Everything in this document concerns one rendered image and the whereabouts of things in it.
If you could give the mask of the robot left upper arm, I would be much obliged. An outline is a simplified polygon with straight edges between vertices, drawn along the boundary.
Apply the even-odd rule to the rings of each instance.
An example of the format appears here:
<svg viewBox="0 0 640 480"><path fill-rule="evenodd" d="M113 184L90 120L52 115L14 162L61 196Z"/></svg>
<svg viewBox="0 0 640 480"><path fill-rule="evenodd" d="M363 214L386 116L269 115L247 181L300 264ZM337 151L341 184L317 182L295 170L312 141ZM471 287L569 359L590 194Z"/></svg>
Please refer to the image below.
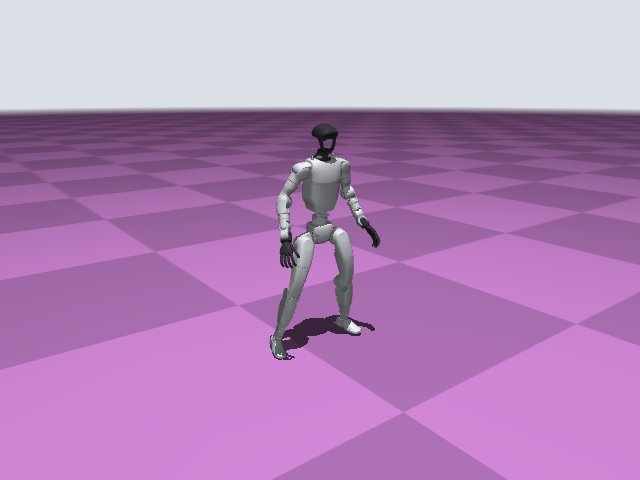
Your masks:
<svg viewBox="0 0 640 480"><path fill-rule="evenodd" d="M338 158L342 163L342 171L341 171L341 191L340 194L344 199L349 199L355 196L353 188L350 186L351 176L350 176L350 163L342 158Z"/></svg>

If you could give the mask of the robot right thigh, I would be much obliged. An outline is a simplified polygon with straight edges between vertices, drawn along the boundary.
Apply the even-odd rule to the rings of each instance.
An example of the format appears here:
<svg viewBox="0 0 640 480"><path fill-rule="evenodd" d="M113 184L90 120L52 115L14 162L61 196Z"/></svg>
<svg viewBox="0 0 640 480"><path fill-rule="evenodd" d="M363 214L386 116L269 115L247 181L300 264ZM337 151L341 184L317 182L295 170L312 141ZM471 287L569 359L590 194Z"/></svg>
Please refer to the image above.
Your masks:
<svg viewBox="0 0 640 480"><path fill-rule="evenodd" d="M295 264L292 263L291 279L288 287L288 298L296 298L296 303L300 300L301 291L306 281L309 269L311 267L314 242L312 238L312 232L305 232L297 236L293 240L293 247L298 252L300 258L296 255L294 257Z"/></svg>

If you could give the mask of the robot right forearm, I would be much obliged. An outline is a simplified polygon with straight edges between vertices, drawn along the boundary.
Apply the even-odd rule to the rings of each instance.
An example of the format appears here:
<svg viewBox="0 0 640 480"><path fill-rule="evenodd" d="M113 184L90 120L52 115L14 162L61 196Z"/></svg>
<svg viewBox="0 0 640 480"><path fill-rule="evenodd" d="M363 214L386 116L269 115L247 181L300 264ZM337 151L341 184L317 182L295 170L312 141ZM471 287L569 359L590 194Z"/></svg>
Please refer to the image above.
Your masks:
<svg viewBox="0 0 640 480"><path fill-rule="evenodd" d="M277 199L276 211L279 217L279 230L281 239L288 238L288 232L291 232L290 210L286 208L287 198L281 195Z"/></svg>

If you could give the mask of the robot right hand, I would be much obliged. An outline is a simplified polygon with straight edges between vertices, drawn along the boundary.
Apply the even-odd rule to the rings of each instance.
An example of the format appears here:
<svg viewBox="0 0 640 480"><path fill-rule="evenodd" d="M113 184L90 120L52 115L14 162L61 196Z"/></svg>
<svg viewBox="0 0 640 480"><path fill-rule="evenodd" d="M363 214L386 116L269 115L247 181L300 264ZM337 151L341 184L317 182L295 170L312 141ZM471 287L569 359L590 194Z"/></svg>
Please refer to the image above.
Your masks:
<svg viewBox="0 0 640 480"><path fill-rule="evenodd" d="M280 239L281 239L281 237L280 237ZM298 252L295 250L295 248L293 247L293 244L291 244L291 242L292 242L292 234L289 231L288 232L288 238L281 239L282 246L280 248L280 264L281 264L282 267L286 266L286 268L289 268L288 265L287 265L287 262L288 262L290 268L293 268L292 265L291 265L291 262L290 262L290 257L291 257L291 261L292 261L293 265L297 266L295 264L295 261L294 261L294 258L293 258L293 251L296 254L296 256L298 258L300 258ZM287 262L286 262L286 256L287 256ZM285 266L283 265L283 260L284 260Z"/></svg>

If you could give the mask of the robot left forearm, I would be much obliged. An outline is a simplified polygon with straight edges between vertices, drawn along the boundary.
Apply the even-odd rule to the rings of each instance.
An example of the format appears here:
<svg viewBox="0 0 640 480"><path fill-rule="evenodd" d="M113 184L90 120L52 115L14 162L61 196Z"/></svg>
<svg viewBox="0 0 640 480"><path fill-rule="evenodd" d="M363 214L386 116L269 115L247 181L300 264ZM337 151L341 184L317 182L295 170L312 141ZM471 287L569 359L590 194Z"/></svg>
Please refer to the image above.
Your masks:
<svg viewBox="0 0 640 480"><path fill-rule="evenodd" d="M351 186L351 187L352 187L352 186ZM353 188L353 187L352 187L352 188ZM354 189L353 189L353 190L354 190ZM354 193L355 193L355 191L354 191ZM348 206L350 207L351 212L352 212L352 214L353 214L354 218L356 219L356 223L357 223L357 225L358 225L358 226L363 226L363 224L360 222L360 219L361 219L362 217L364 217L364 218L367 220L367 218L366 218L366 217L364 216L364 214L363 214L363 211L362 211L362 209L361 209L361 207L360 207L360 205L359 205L359 203L358 203L358 199L357 199L356 194L355 194L355 196L353 196L351 199L349 199L349 200L348 200L347 204L348 204Z"/></svg>

